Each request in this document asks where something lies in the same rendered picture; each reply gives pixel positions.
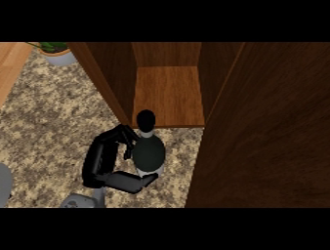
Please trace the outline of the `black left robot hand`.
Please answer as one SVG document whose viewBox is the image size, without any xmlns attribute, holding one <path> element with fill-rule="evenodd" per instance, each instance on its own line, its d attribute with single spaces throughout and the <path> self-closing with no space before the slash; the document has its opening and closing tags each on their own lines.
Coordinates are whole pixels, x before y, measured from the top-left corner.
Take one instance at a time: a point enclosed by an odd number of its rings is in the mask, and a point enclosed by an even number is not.
<svg viewBox="0 0 330 250">
<path fill-rule="evenodd" d="M 124 159 L 130 159 L 136 141 L 139 141 L 139 135 L 131 127 L 123 124 L 96 136 L 83 168 L 83 180 L 87 188 L 115 188 L 136 194 L 158 179 L 158 173 L 140 177 L 128 172 L 115 171 L 120 145 L 127 145 Z"/>
</svg>

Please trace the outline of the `dark green wine bottle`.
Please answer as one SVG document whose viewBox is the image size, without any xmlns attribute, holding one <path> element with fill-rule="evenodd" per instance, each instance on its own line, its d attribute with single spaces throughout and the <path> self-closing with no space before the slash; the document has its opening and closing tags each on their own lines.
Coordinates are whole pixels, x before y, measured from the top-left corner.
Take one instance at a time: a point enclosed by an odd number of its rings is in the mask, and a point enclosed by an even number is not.
<svg viewBox="0 0 330 250">
<path fill-rule="evenodd" d="M 137 115 L 140 139 L 134 146 L 133 160 L 140 177 L 161 175 L 165 169 L 165 143 L 155 134 L 156 115 L 145 109 Z"/>
</svg>

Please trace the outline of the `brown wooden cabinet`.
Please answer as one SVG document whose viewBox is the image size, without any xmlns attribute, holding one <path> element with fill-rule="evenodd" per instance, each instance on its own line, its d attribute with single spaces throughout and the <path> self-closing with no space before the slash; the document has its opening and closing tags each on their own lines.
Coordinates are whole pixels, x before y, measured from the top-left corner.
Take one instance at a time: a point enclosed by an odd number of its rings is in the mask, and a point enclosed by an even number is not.
<svg viewBox="0 0 330 250">
<path fill-rule="evenodd" d="M 70 48 L 121 123 L 149 109 L 161 128 L 202 127 L 240 42 L 72 42 Z"/>
</svg>

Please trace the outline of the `dark brown cabinet door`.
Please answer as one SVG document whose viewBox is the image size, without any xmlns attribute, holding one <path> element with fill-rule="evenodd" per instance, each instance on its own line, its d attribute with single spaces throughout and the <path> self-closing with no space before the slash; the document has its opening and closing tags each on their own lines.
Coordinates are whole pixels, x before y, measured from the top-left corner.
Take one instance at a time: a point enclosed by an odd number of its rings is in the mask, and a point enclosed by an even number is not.
<svg viewBox="0 0 330 250">
<path fill-rule="evenodd" d="M 330 43 L 243 45 L 186 205 L 330 207 Z"/>
</svg>

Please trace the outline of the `white plant pot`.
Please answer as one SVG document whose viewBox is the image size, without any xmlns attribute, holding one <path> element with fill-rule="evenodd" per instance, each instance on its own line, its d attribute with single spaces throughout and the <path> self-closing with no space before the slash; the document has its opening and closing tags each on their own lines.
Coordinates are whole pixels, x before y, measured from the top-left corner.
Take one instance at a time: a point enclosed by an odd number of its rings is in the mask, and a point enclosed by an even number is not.
<svg viewBox="0 0 330 250">
<path fill-rule="evenodd" d="M 46 53 L 43 50 L 40 50 L 40 53 L 46 57 L 46 60 L 53 65 L 58 65 L 58 66 L 71 65 L 72 63 L 75 63 L 78 61 L 75 58 L 75 55 L 70 49 L 67 49 L 65 51 L 62 51 L 59 53 Z"/>
</svg>

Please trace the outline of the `green plant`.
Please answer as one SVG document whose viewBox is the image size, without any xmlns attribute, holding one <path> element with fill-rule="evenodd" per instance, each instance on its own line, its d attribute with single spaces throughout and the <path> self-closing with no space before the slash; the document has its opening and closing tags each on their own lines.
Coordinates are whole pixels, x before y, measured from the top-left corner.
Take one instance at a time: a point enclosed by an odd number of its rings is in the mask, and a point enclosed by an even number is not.
<svg viewBox="0 0 330 250">
<path fill-rule="evenodd" d="M 30 42 L 30 45 L 42 49 L 46 53 L 55 54 L 68 50 L 65 42 Z"/>
</svg>

